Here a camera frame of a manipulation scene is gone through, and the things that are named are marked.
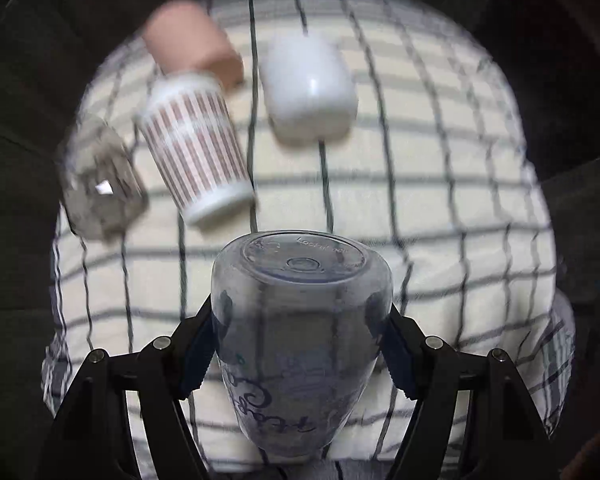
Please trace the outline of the black white checkered cloth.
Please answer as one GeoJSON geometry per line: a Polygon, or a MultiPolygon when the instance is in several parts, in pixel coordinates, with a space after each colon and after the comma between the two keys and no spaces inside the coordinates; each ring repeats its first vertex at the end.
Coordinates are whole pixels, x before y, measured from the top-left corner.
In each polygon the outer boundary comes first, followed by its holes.
{"type": "MultiPolygon", "coordinates": [[[[574,335],[556,290],[554,233],[516,99],[488,52],[414,0],[198,4],[244,64],[244,80],[223,92],[254,202],[198,226],[185,223],[135,125],[156,82],[169,75],[140,30],[116,47],[86,86],[68,134],[87,114],[102,118],[129,150],[148,206],[104,242],[71,231],[61,197],[52,245],[56,332],[42,366],[54,419],[91,351],[140,352],[211,300],[213,263],[232,240],[311,231],[381,255],[392,276],[391,309],[424,335],[476,356],[504,350],[550,440],[566,400],[574,335]],[[335,44],[353,77],[358,116],[340,140],[291,145],[273,132],[259,61],[273,38],[295,32],[335,44]]],[[[240,429],[213,336],[204,380],[181,402],[207,479],[390,479],[415,402],[393,385],[381,345],[370,381],[329,444],[282,457],[240,429]]],[[[160,479],[138,394],[129,391],[126,403],[139,479],[160,479]]],[[[457,479],[468,403],[461,391],[437,479],[457,479]]]]}

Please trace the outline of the pink plastic cup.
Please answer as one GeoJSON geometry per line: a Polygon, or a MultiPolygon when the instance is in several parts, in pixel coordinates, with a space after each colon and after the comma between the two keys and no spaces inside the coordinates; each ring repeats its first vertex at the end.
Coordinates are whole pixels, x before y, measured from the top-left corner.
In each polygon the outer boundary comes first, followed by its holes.
{"type": "Polygon", "coordinates": [[[193,0],[159,6],[140,30],[146,48],[165,75],[209,72],[226,91],[244,80],[242,57],[226,32],[193,0]]]}

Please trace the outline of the white ceramic cup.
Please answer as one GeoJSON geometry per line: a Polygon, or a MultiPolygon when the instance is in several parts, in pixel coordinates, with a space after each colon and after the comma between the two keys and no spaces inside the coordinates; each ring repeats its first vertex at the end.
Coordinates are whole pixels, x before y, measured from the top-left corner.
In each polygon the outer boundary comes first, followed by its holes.
{"type": "Polygon", "coordinates": [[[259,61],[268,119],[283,144],[336,141],[358,116],[358,94],[331,41],[300,32],[273,38],[259,61]]]}

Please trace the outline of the square clear glass cup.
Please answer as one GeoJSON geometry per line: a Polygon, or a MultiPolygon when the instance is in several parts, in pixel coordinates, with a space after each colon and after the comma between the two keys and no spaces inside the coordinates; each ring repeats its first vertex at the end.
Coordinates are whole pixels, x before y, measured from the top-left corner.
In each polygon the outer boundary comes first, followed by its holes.
{"type": "Polygon", "coordinates": [[[129,229],[148,197],[121,136],[102,118],[87,114],[61,144],[58,162],[71,231],[108,242],[129,229]]]}

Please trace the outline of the white red-patterned paper cup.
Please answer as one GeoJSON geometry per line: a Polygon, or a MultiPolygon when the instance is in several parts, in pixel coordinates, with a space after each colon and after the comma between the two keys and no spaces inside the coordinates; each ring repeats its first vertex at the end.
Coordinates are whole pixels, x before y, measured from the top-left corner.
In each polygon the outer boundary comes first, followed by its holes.
{"type": "Polygon", "coordinates": [[[254,191],[219,79],[161,77],[135,125],[189,226],[254,202],[254,191]]]}

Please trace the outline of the clear plastic printed cup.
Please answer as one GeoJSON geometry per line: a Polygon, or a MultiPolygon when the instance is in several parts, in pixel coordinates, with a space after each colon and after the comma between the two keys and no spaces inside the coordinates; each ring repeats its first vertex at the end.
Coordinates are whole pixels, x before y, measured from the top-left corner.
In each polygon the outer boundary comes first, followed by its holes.
{"type": "Polygon", "coordinates": [[[334,234],[252,233],[215,258],[212,321],[242,432],[282,457],[319,451],[370,381],[392,304],[381,255],[334,234]]]}

